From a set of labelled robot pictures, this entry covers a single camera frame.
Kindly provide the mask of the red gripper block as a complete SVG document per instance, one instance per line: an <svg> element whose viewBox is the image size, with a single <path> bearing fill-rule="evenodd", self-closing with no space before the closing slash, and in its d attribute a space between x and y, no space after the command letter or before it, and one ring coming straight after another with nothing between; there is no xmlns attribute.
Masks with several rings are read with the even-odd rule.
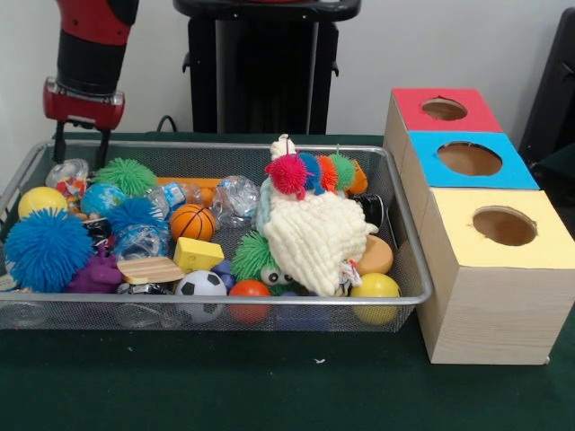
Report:
<svg viewBox="0 0 575 431"><path fill-rule="evenodd" d="M60 86L54 77L47 77L43 86L43 110L48 119L57 121L53 161L62 163L65 160L65 123L73 123L101 129L102 139L96 152L95 165L104 166L111 130L120 123L124 109L125 95L122 91L102 97L86 96Z"/></svg>

